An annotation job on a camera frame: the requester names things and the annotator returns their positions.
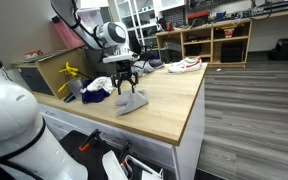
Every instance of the wall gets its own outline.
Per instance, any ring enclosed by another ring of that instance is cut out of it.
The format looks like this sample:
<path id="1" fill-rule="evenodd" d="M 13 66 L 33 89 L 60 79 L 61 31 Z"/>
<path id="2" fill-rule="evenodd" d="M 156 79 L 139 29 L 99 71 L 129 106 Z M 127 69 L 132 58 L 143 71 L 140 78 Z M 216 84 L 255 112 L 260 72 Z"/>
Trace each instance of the wall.
<path id="1" fill-rule="evenodd" d="M 288 16 L 253 21 L 249 51 L 271 50 L 280 38 L 288 38 Z"/>
<path id="2" fill-rule="evenodd" d="M 27 52 L 65 48 L 50 23 L 54 16 L 49 0 L 0 0 L 0 58 L 6 69 Z"/>
<path id="3" fill-rule="evenodd" d="M 216 14 L 216 12 L 226 11 L 226 13 L 234 13 L 237 11 L 245 11 L 250 9 L 252 6 L 251 1 L 237 1 L 232 3 L 223 4 L 215 7 L 211 10 L 211 14 Z"/>

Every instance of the gray floor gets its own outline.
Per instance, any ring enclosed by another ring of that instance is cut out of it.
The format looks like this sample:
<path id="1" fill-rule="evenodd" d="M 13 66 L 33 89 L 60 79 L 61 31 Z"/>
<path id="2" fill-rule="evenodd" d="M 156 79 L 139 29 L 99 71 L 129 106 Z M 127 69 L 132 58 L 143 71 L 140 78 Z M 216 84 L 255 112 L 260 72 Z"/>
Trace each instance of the gray floor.
<path id="1" fill-rule="evenodd" d="M 199 169 L 288 180 L 288 62 L 251 55 L 245 69 L 208 69 L 205 98 Z"/>

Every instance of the yellow object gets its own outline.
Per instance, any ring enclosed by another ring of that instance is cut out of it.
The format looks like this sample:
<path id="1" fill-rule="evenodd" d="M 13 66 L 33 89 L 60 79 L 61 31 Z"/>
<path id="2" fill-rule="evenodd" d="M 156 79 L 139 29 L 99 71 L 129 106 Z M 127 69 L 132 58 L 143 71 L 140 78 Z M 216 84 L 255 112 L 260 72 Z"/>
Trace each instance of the yellow object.
<path id="1" fill-rule="evenodd" d="M 59 72 L 65 72 L 67 75 L 72 76 L 75 78 L 77 76 L 78 69 L 71 67 L 69 62 L 66 62 L 65 69 L 60 70 Z"/>
<path id="2" fill-rule="evenodd" d="M 61 86 L 61 87 L 58 89 L 58 92 L 63 91 L 66 86 L 67 86 L 67 83 L 63 84 L 63 86 Z"/>

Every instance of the white sneaker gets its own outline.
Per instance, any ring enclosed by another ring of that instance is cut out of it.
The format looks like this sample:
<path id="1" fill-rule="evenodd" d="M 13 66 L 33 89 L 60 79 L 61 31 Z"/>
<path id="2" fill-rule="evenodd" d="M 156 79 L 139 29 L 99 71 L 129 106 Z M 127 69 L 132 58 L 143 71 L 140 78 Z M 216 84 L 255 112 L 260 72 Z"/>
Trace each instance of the white sneaker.
<path id="1" fill-rule="evenodd" d="M 202 67 L 202 59 L 200 57 L 196 58 L 185 58 L 180 62 L 173 63 L 171 67 L 168 68 L 168 72 L 181 74 L 186 71 L 198 71 Z"/>
<path id="2" fill-rule="evenodd" d="M 188 63 L 195 63 L 196 60 L 199 59 L 199 58 L 200 58 L 199 56 L 197 56 L 196 58 L 188 58 L 188 57 L 186 57 L 186 58 L 180 60 L 179 62 L 172 63 L 172 66 L 177 65 L 179 63 L 183 63 L 183 61 L 186 61 Z"/>

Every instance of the wooden shelf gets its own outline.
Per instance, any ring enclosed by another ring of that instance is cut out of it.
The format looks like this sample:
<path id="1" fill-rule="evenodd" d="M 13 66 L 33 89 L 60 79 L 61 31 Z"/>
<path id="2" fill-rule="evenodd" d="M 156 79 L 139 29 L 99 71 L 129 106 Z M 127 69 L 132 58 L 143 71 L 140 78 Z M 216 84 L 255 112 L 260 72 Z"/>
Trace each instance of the wooden shelf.
<path id="1" fill-rule="evenodd" d="M 184 45 L 193 45 L 193 44 L 203 44 L 203 43 L 210 43 L 211 40 L 204 40 L 204 41 L 196 41 L 196 42 L 185 42 Z"/>
<path id="2" fill-rule="evenodd" d="M 185 56 L 188 58 L 195 58 L 197 56 L 200 56 L 201 58 L 210 58 L 212 55 L 210 54 L 210 52 L 201 52 L 200 55 L 196 55 L 196 56 Z"/>
<path id="3" fill-rule="evenodd" d="M 245 27 L 243 28 L 242 36 L 230 37 L 230 38 L 218 38 L 215 39 L 214 31 L 216 27 L 223 27 L 227 25 L 232 25 L 231 21 L 219 22 L 215 24 L 206 24 L 203 26 L 195 27 L 195 28 L 187 28 L 182 30 L 175 30 L 171 32 L 160 32 L 156 33 L 156 38 L 158 42 L 159 48 L 163 47 L 164 42 L 167 40 L 173 40 L 181 43 L 182 50 L 182 58 L 189 57 L 197 57 L 196 56 L 186 56 L 185 52 L 190 47 L 190 45 L 201 44 L 202 52 L 200 53 L 200 57 L 206 62 L 209 62 L 209 67 L 242 67 L 245 68 L 247 61 L 247 52 L 250 41 L 250 34 L 252 29 L 252 21 L 250 19 L 242 19 L 240 23 L 244 23 Z M 210 36 L 210 40 L 202 40 L 196 42 L 185 42 L 189 35 L 194 35 L 196 37 L 199 36 Z M 230 42 L 230 41 L 241 41 L 243 43 L 243 48 L 245 48 L 245 59 L 243 62 L 231 62 L 231 63 L 221 63 L 221 43 L 222 42 Z"/>
<path id="4" fill-rule="evenodd" d="M 236 40 L 242 40 L 242 39 L 248 39 L 248 36 L 214 39 L 213 42 L 236 41 Z"/>

